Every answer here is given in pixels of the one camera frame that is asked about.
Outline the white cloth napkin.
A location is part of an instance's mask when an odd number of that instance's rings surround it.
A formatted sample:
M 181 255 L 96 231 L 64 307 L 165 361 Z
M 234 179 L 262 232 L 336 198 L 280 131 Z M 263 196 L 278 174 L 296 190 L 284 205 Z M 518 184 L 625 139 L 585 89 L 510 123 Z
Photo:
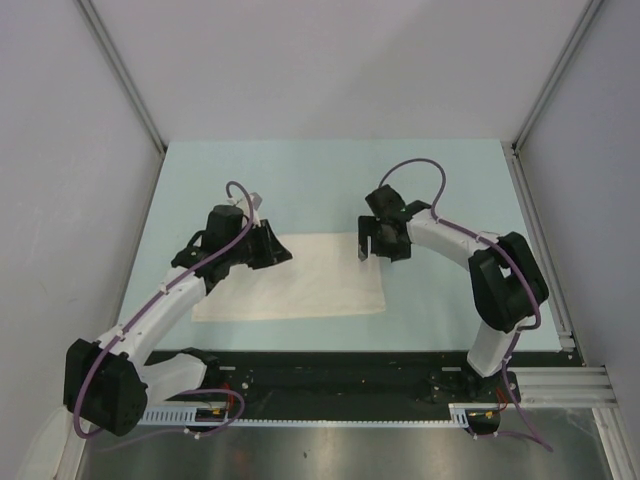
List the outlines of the white cloth napkin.
M 284 235 L 293 258 L 260 270 L 234 266 L 192 309 L 192 321 L 345 317 L 386 310 L 380 262 L 358 258 L 355 233 Z

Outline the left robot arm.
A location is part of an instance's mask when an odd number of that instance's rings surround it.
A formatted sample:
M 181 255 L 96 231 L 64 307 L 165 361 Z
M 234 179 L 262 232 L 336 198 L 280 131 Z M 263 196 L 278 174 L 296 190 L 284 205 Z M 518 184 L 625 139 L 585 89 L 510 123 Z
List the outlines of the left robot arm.
M 128 434 L 146 409 L 186 392 L 207 400 L 221 387 L 212 357 L 187 348 L 148 364 L 157 344 L 235 266 L 252 270 L 292 260 L 266 220 L 233 205 L 217 205 L 170 263 L 164 281 L 133 317 L 98 339 L 76 340 L 67 350 L 63 403 L 76 434 L 88 421 L 116 436 Z

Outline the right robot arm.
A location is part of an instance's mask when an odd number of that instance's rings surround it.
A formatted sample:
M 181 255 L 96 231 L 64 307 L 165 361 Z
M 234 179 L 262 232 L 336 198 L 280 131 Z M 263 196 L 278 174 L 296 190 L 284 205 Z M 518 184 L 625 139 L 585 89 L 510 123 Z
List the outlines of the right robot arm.
M 519 233 L 475 233 L 438 216 L 424 201 L 405 202 L 383 185 L 365 197 L 372 214 L 358 218 L 358 257 L 392 262 L 411 257 L 414 246 L 434 251 L 470 275 L 481 319 L 467 353 L 472 368 L 461 376 L 463 393 L 484 401 L 497 389 L 495 376 L 510 360 L 521 331 L 541 324 L 549 289 L 527 240 Z

